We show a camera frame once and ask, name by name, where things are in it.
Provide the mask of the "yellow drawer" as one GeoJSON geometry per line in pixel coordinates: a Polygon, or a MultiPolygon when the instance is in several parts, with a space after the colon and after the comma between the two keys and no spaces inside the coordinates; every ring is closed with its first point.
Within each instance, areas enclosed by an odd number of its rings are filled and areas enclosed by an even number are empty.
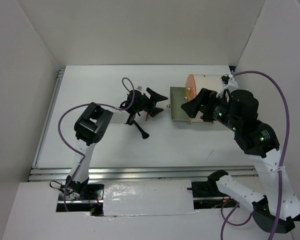
{"type": "Polygon", "coordinates": [[[187,95],[184,97],[184,99],[185,99],[187,102],[189,102],[189,101],[193,100],[194,97],[195,97],[195,95],[187,94],[187,95]]]}

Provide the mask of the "orange top drawer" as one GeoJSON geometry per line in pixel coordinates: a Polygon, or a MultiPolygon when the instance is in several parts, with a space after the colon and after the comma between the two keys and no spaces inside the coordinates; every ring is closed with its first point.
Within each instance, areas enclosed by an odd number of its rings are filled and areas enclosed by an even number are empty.
{"type": "Polygon", "coordinates": [[[185,95],[190,95],[190,94],[194,95],[195,97],[197,95],[196,81],[193,74],[189,74],[187,76],[186,83],[185,83],[185,95]]]}

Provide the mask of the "olive bottom drawer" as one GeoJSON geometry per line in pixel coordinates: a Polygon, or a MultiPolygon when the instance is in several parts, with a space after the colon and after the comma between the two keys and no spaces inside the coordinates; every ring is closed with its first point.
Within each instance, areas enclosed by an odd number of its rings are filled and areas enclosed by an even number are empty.
{"type": "Polygon", "coordinates": [[[169,89],[170,118],[175,122],[188,122],[189,117],[182,110],[182,104],[187,102],[184,87],[171,86],[169,89]]]}

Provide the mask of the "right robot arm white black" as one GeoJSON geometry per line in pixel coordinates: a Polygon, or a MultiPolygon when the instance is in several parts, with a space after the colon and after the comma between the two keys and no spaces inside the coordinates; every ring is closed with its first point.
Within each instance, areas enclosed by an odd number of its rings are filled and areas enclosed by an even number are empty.
{"type": "Polygon", "coordinates": [[[230,196],[248,209],[256,224],[270,233],[286,234],[300,221],[300,201],[293,191],[287,172],[280,165],[283,150],[273,128],[258,120],[259,102],[247,90],[234,90],[218,97],[206,88],[181,105],[194,118],[198,112],[205,122],[218,121],[234,133],[234,140],[250,157],[262,182],[264,193],[255,192],[224,170],[208,176],[208,192],[230,196]]]}

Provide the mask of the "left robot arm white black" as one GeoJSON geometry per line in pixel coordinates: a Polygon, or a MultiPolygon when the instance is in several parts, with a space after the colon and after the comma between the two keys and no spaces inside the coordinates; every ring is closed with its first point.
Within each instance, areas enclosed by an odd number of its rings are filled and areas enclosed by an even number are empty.
{"type": "MultiPolygon", "coordinates": [[[[147,139],[150,135],[136,122],[136,115],[139,115],[140,112],[146,112],[153,118],[163,111],[162,108],[157,107],[157,103],[168,100],[168,97],[153,91],[149,87],[146,88],[146,92],[148,95],[138,89],[129,90],[126,100],[119,107],[111,107],[119,112],[127,112],[128,117],[125,124],[136,126],[143,139],[147,139]]],[[[114,115],[114,112],[103,108],[106,106],[105,104],[91,102],[83,106],[85,110],[74,124],[78,149],[72,147],[62,136],[61,122],[66,115],[63,114],[58,122],[58,133],[62,141],[81,156],[76,161],[76,165],[71,168],[62,190],[64,195],[71,194],[78,200],[89,195],[89,167],[92,155],[97,143],[104,137],[114,115]]]]}

